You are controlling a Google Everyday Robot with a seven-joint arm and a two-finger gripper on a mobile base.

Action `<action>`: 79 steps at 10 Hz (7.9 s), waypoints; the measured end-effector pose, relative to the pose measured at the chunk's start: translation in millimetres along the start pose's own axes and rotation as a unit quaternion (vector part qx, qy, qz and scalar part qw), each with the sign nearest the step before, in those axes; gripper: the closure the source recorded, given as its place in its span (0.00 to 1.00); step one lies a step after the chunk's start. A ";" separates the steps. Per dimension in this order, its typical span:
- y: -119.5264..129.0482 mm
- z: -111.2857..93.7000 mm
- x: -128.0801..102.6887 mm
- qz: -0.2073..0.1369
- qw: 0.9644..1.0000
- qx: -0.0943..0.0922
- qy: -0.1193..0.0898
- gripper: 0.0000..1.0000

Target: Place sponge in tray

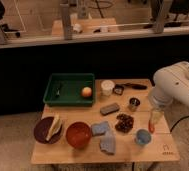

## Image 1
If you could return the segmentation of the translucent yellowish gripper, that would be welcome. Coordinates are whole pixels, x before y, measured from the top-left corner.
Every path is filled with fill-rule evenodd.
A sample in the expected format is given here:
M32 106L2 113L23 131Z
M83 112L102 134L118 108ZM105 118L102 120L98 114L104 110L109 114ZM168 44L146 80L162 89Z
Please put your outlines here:
M153 108L151 110L151 115L150 115L150 122L148 124L148 130L151 134L155 132L155 124L159 122L161 117L164 115L164 111L160 108Z

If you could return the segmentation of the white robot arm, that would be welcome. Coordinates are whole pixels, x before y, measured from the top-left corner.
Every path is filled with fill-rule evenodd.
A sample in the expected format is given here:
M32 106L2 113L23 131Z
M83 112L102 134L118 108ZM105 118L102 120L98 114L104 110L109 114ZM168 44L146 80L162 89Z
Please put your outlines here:
M189 107L189 62L182 61L157 70L153 75L154 87L148 94L152 105L148 129L155 132L160 116L176 99Z

